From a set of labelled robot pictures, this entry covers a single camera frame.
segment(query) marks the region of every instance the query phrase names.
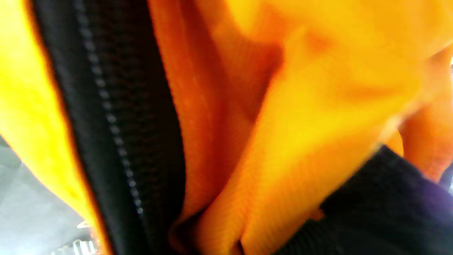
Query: zipper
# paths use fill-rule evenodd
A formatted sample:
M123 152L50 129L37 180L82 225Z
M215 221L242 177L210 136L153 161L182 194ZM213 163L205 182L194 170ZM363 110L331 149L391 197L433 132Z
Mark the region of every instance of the zipper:
M117 255L172 254L181 132L146 0L34 0L77 152Z

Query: yellow fabric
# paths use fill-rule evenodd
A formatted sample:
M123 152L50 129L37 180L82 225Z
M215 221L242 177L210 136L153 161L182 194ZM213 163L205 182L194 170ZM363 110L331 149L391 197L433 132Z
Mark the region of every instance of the yellow fabric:
M25 0L0 3L0 134L48 189L89 220L110 254L30 8Z
M174 232L202 254L275 251L407 118L408 159L451 162L452 1L149 4L187 161Z

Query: black fabric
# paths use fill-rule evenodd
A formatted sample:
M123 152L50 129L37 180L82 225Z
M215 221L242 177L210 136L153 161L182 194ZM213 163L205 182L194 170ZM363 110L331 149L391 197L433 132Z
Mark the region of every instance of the black fabric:
M451 164L442 174L439 185L444 189L449 190L453 181L453 164Z
M453 197L382 147L278 255L453 254Z

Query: gray surface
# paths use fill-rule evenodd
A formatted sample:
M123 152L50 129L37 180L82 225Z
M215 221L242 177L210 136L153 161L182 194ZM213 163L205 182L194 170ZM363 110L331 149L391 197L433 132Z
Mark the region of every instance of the gray surface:
M82 218L42 185L0 139L0 255L49 255L89 235Z

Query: orange jacket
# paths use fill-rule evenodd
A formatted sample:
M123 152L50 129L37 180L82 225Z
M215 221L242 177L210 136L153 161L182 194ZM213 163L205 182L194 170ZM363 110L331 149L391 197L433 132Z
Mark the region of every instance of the orange jacket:
M381 142L433 181L451 163L452 1L149 9L184 146L176 249L183 238L206 255L239 254L239 242L276 251ZM1 135L111 252L28 1L0 4L0 36Z

